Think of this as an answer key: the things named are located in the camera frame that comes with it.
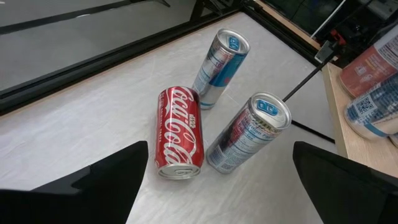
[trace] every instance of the coca-cola can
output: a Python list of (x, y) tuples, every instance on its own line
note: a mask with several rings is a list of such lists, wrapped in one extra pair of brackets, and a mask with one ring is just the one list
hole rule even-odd
[(182, 180), (200, 173), (205, 157), (198, 93), (175, 86), (159, 95), (155, 164), (162, 177)]
[(365, 94), (398, 72), (397, 51), (398, 26), (395, 26), (341, 71), (341, 85), (353, 97)]

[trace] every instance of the can lid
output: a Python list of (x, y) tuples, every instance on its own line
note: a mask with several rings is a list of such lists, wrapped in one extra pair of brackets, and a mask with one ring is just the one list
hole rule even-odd
[(224, 49), (236, 54), (247, 54), (250, 51), (248, 40), (240, 33), (230, 29), (220, 29), (217, 38)]
[(158, 171), (159, 175), (170, 180), (184, 180), (200, 173), (200, 167), (193, 164), (169, 164)]
[(253, 94), (250, 105), (252, 112), (276, 129), (285, 129), (292, 122), (292, 115), (286, 104), (272, 93)]

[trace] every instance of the black object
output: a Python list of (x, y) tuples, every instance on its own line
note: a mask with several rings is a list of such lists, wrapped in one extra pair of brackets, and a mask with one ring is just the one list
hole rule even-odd
[(324, 224), (398, 223), (398, 179), (305, 142), (293, 160)]
[(197, 0), (193, 6), (190, 21), (199, 20), (205, 8), (209, 9), (218, 16), (223, 15), (223, 10), (217, 5), (216, 0)]
[(314, 135), (316, 135), (316, 136), (318, 136), (320, 138), (323, 138), (324, 140), (326, 140), (326, 141), (328, 141), (330, 143), (333, 143), (333, 144), (335, 143), (335, 140), (332, 139), (331, 137), (328, 137), (328, 136), (326, 136), (326, 135), (324, 135), (322, 133), (319, 133), (318, 131), (316, 131), (316, 130), (314, 130), (312, 128), (309, 128), (306, 125), (301, 124), (301, 123), (299, 123), (299, 122), (297, 122), (295, 120), (292, 120), (292, 124), (294, 126), (297, 126), (297, 127), (301, 128), (301, 129), (304, 129), (304, 130), (308, 131), (309, 133), (312, 133), (312, 134), (314, 134)]
[(147, 160), (139, 141), (30, 192), (0, 190), (0, 223), (125, 223)]

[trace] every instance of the metal pole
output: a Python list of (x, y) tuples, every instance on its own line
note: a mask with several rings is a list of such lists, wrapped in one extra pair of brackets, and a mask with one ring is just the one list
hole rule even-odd
[(336, 14), (336, 12), (338, 12), (340, 10), (340, 8), (343, 6), (344, 2), (346, 2), (346, 0), (343, 0), (340, 5), (337, 6), (337, 8), (330, 14), (330, 16), (323, 21), (323, 24), (318, 27), (318, 29), (311, 35), (311, 38), (313, 39), (313, 37), (315, 37), (315, 34), (317, 34), (328, 22), (329, 20)]

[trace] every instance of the red bull can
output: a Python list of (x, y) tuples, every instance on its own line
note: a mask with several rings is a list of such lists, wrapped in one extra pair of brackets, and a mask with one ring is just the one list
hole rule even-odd
[(349, 103), (345, 118), (356, 133), (368, 140), (398, 132), (398, 74)]
[(229, 174), (291, 122), (290, 111), (280, 98), (270, 93), (255, 93), (207, 149), (207, 162), (218, 172)]
[(215, 105), (249, 51), (249, 42), (236, 31), (217, 32), (192, 86), (199, 94), (201, 109)]

